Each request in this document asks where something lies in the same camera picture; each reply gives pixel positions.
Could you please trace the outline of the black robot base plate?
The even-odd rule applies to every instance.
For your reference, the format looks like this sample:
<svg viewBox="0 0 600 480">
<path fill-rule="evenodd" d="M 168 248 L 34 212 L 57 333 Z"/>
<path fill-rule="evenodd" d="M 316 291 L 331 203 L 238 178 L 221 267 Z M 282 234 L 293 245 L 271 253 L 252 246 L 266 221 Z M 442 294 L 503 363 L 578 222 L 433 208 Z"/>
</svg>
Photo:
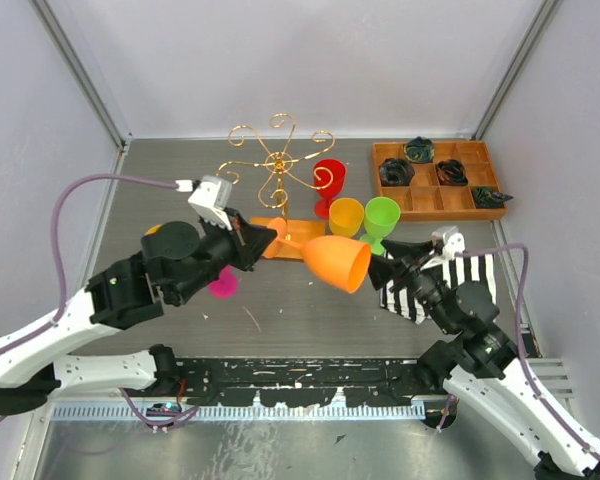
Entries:
<svg viewBox="0 0 600 480">
<path fill-rule="evenodd" d="M 179 358 L 168 390 L 133 390 L 132 398 L 175 397 L 192 406 L 325 407 L 338 394 L 356 408 L 409 406 L 446 391 L 420 381 L 417 365 L 400 358 Z"/>
</svg>

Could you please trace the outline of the orange plastic wine glass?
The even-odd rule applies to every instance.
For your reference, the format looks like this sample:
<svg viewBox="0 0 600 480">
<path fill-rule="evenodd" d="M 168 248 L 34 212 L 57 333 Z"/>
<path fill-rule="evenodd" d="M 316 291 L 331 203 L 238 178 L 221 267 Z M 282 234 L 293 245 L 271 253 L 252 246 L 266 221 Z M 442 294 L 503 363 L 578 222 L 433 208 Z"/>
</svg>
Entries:
<svg viewBox="0 0 600 480">
<path fill-rule="evenodd" d="M 372 250 L 365 242 L 337 235 L 322 235 L 305 243 L 287 239 L 287 223 L 274 218 L 266 225 L 276 232 L 263 256 L 272 259 L 283 247 L 300 255 L 311 273 L 324 283 L 348 294 L 363 284 L 370 266 Z"/>
</svg>

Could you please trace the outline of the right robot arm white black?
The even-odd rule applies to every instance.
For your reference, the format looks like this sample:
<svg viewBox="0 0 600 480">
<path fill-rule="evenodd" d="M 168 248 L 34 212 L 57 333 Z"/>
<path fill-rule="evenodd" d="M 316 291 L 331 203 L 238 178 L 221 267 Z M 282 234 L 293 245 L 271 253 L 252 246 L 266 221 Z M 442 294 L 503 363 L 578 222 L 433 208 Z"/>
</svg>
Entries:
<svg viewBox="0 0 600 480">
<path fill-rule="evenodd" d="M 470 406 L 532 465 L 538 479 L 600 479 L 600 438 L 580 425 L 532 371 L 521 337 L 495 322 L 499 309 L 487 284 L 450 285 L 430 263 L 468 254 L 441 238 L 422 243 L 383 240 L 369 277 L 375 289 L 407 291 L 452 341 L 438 341 L 417 361 L 417 378 L 432 394 Z"/>
</svg>

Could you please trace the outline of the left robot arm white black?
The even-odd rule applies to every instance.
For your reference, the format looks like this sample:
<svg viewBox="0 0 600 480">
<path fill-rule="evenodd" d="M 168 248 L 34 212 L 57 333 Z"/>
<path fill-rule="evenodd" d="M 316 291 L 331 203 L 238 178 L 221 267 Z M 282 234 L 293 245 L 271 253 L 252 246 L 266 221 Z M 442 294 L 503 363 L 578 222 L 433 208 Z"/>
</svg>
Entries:
<svg viewBox="0 0 600 480">
<path fill-rule="evenodd" d="M 182 380 L 173 350 L 162 344 L 117 356 L 77 356 L 75 350 L 163 316 L 216 281 L 227 266 L 252 270 L 277 237 L 235 210 L 230 228 L 183 221 L 149 230 L 141 249 L 92 277 L 57 309 L 0 337 L 0 416 L 33 411 L 54 393 L 131 389 L 158 396 Z"/>
</svg>

